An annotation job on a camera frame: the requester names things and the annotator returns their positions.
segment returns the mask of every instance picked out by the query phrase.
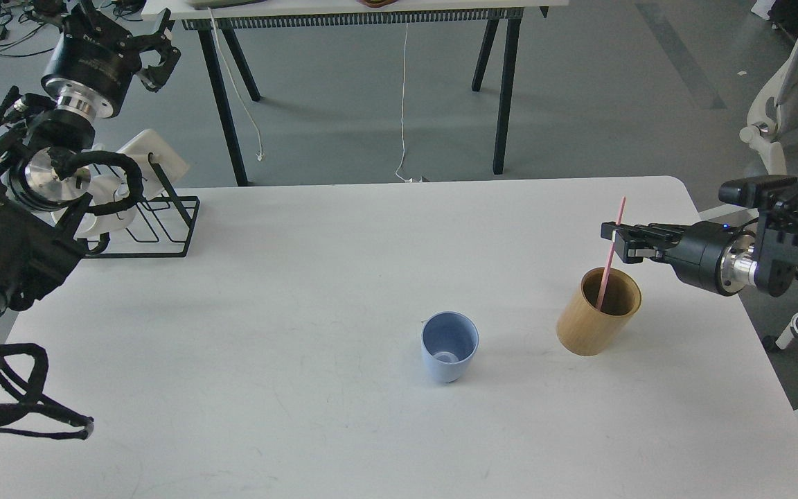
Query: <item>gray floor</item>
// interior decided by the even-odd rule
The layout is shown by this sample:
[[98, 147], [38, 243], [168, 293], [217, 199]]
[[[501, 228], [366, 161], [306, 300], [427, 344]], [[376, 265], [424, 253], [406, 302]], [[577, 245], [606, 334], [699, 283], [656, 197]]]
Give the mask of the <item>gray floor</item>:
[[[684, 181], [698, 209], [718, 205], [719, 184], [757, 162], [738, 130], [754, 95], [792, 48], [750, 6], [747, 0], [572, 0], [552, 8], [548, 19], [530, 10], [500, 179], [671, 175]], [[409, 27], [405, 177], [499, 180], [490, 167], [504, 26], [484, 88], [473, 94], [483, 31], [481, 22]], [[248, 101], [262, 127], [263, 162], [254, 159], [256, 136], [231, 97], [254, 183], [398, 181], [404, 26], [237, 33], [264, 96]], [[56, 39], [47, 28], [12, 53], [48, 48]], [[153, 128], [193, 165], [178, 186], [235, 184], [199, 40], [178, 25], [174, 43], [184, 56], [168, 85], [154, 95], [135, 82], [123, 113], [95, 123], [98, 142], [115, 149]], [[47, 57], [0, 58], [0, 100], [10, 85], [39, 92]], [[655, 213], [653, 221], [665, 220]], [[754, 292], [741, 299], [760, 335], [778, 334], [798, 309], [796, 290], [780, 299]], [[769, 358], [798, 408], [798, 342]]]

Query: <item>bamboo cup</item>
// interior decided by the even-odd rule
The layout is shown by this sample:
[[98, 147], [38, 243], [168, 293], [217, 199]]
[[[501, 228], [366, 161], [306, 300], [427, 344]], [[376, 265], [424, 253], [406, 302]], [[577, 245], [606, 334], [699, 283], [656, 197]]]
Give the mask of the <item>bamboo cup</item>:
[[605, 350], [642, 304], [642, 293], [636, 281], [612, 268], [602, 310], [596, 310], [603, 271], [603, 268], [594, 268], [583, 276], [556, 322], [556, 335], [572, 353], [589, 356]]

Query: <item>light blue plastic cup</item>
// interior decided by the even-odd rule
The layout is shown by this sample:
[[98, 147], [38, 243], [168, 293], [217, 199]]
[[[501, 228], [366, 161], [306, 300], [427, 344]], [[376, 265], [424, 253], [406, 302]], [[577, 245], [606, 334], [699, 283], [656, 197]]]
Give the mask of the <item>light blue plastic cup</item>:
[[424, 324], [420, 350], [434, 380], [451, 383], [470, 366], [479, 348], [479, 332], [472, 320], [457, 312], [440, 312]]

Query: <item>straw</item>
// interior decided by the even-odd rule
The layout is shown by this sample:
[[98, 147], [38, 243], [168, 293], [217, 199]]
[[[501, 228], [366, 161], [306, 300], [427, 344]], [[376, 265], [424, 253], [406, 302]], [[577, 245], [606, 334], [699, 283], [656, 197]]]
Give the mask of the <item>straw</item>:
[[[621, 217], [623, 217], [623, 208], [627, 204], [627, 196], [621, 197], [621, 208], [618, 209], [618, 218], [614, 223], [621, 224]], [[612, 237], [612, 245], [608, 247], [608, 259], [605, 260], [605, 269], [602, 271], [602, 282], [599, 284], [599, 296], [596, 298], [596, 310], [602, 311], [602, 301], [605, 299], [605, 288], [608, 287], [608, 275], [612, 269], [612, 259], [614, 258], [614, 237]]]

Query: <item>black table leg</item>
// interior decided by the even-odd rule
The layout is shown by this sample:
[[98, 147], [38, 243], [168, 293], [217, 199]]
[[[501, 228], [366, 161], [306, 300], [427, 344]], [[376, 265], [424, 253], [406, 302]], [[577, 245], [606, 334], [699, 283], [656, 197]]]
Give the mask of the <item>black table leg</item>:
[[224, 38], [227, 40], [227, 45], [230, 45], [230, 53], [233, 56], [233, 60], [236, 61], [238, 73], [242, 76], [242, 81], [245, 82], [248, 94], [251, 94], [251, 99], [257, 102], [260, 100], [260, 92], [257, 90], [257, 83], [254, 82], [254, 77], [251, 76], [251, 69], [245, 60], [245, 54], [242, 53], [242, 47], [238, 44], [236, 32], [232, 29], [224, 29], [222, 33], [224, 33]]
[[482, 77], [485, 76], [485, 66], [488, 66], [488, 56], [491, 55], [491, 45], [495, 42], [497, 32], [497, 19], [488, 20], [485, 26], [485, 37], [482, 38], [482, 47], [479, 49], [479, 60], [476, 62], [476, 72], [472, 76], [472, 91], [482, 88]]
[[205, 56], [205, 65], [209, 69], [211, 89], [215, 94], [215, 103], [218, 104], [221, 128], [224, 129], [224, 138], [227, 141], [227, 151], [230, 152], [233, 173], [236, 175], [236, 184], [240, 187], [250, 186], [245, 171], [245, 164], [242, 161], [242, 151], [240, 146], [238, 146], [236, 126], [233, 123], [230, 102], [227, 100], [227, 92], [224, 88], [224, 76], [221, 74], [221, 66], [218, 64], [218, 53], [215, 51], [215, 38], [213, 38], [212, 32], [209, 30], [200, 30], [199, 43], [202, 44], [202, 54]]
[[492, 171], [504, 173], [507, 130], [510, 124], [510, 104], [513, 100], [513, 76], [516, 74], [516, 50], [519, 48], [519, 27], [522, 19], [507, 19], [507, 40], [504, 47], [504, 75], [501, 77], [501, 97], [497, 111], [497, 136], [495, 138], [495, 160]]

